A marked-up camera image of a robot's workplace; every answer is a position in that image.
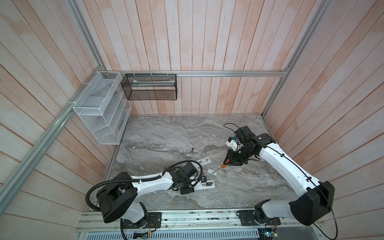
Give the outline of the orange handled screwdriver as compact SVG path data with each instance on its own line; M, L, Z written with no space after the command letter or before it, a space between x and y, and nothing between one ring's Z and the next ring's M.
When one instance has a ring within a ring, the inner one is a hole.
M217 171L219 171L220 169L224 169L226 167L227 167L226 165L221 165L217 170L213 171L212 174L214 175Z

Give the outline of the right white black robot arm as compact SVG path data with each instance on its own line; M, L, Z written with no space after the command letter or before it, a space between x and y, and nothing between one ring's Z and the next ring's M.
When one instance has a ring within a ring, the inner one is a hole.
M269 163L288 182L298 198L294 201L264 200L255 206L254 218L260 225L275 218L296 219L310 226L332 210L335 187L321 182L291 159L267 133L255 135L247 126L238 128L226 142L230 149L223 166L242 166L251 157Z

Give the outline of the white remote control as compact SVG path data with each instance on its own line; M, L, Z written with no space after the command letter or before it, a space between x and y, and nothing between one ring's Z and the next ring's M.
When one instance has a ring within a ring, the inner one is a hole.
M206 182L199 182L196 186L194 186L194 191L205 191L212 190L216 188L216 184L213 180L209 180Z
M198 162L201 166L210 165L210 164L212 163L210 157L204 157L204 158L201 158L201 159L197 160L197 162Z

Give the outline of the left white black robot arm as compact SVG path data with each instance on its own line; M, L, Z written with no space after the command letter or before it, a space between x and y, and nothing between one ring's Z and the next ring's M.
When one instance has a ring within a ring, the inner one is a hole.
M101 212L104 222L111 223L118 219L129 221L139 228L149 219L144 204L136 198L156 191L180 190L181 194L194 192L194 187L203 177L202 165L196 161L175 163L158 174L135 177L128 172L118 174L112 180L93 186L87 197L95 190L98 206L89 199L87 204L95 211Z

